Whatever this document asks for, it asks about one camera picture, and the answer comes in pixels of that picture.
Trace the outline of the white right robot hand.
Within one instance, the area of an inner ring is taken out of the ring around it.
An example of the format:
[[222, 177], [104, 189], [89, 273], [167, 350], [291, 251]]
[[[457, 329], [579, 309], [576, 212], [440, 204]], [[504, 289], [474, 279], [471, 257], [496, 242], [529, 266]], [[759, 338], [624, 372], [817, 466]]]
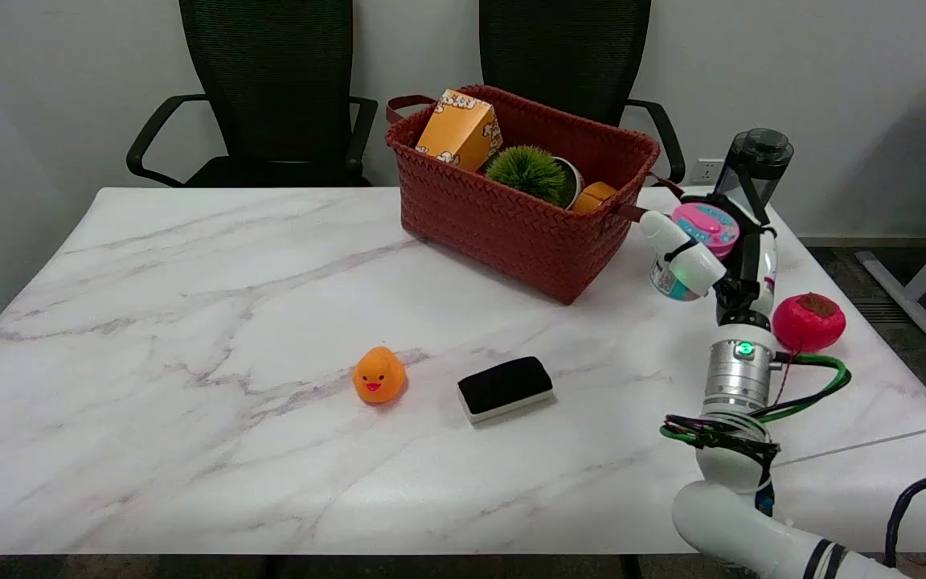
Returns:
[[756, 318], [769, 327], [775, 305], [776, 229], [725, 195], [692, 195], [670, 214], [639, 221], [659, 270], [695, 297], [713, 294], [719, 325]]

